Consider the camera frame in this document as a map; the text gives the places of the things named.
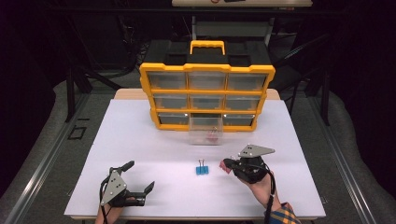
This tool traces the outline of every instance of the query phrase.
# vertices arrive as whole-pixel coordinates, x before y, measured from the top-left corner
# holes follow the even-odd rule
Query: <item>storage organizer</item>
[[[263,41],[153,40],[140,74],[158,129],[251,132],[275,68]]]

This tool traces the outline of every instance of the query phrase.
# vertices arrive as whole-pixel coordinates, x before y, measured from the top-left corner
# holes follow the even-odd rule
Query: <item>gray floor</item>
[[[136,73],[112,80],[122,86],[138,87]],[[92,80],[92,85],[91,94],[77,93],[78,112],[68,124],[64,123],[65,83],[54,88],[57,99],[49,121],[0,200],[0,223],[80,222],[65,217],[64,209],[114,96],[114,91],[98,81]],[[319,96],[306,98],[302,93],[298,96],[291,118],[327,214],[315,223],[394,223],[396,202],[361,161],[342,101],[331,95],[331,126],[327,127],[318,117]],[[74,127],[85,129],[81,139],[73,139],[78,135],[72,134]],[[35,182],[37,177],[42,182]]]

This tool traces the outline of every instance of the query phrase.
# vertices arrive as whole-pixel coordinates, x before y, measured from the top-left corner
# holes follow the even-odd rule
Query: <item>white table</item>
[[[155,181],[143,207],[126,207],[121,218],[217,220],[258,219],[263,208],[249,189],[219,168],[250,143],[271,147],[263,156],[276,174],[281,202],[290,202],[299,218],[325,217],[304,154],[283,101],[267,100],[253,133],[225,133],[221,146],[191,146],[187,132],[157,130],[147,100],[112,100],[93,142],[80,179],[64,214],[75,219],[95,218],[100,183],[110,167],[135,161],[122,173],[129,191],[143,191]],[[197,175],[205,159],[208,175]]]

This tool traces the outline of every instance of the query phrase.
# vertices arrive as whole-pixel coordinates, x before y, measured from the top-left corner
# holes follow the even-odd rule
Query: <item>dark curtain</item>
[[[0,195],[20,170],[55,102],[67,63],[34,1],[0,3]]]
[[[361,158],[378,183],[396,196],[396,22],[391,1],[314,1],[313,8],[344,10],[348,16],[305,20],[296,41],[330,33],[321,53],[329,56],[331,91],[345,103]]]

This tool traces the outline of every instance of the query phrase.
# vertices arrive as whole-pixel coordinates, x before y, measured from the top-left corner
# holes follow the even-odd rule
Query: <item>clear plastic box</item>
[[[227,90],[261,91],[268,74],[230,73]]]
[[[225,114],[223,115],[224,126],[250,126],[255,115],[249,114]]]
[[[224,95],[191,94],[191,109],[221,109]]]
[[[225,73],[197,71],[188,73],[192,90],[224,90]]]
[[[187,94],[153,94],[155,106],[161,109],[186,109]]]
[[[185,90],[186,74],[184,72],[148,72],[152,89]]]
[[[221,114],[191,114],[189,138],[192,145],[221,145]]]
[[[225,109],[228,110],[256,110],[260,96],[255,95],[227,95]]]
[[[161,124],[189,124],[189,115],[185,113],[158,113]]]

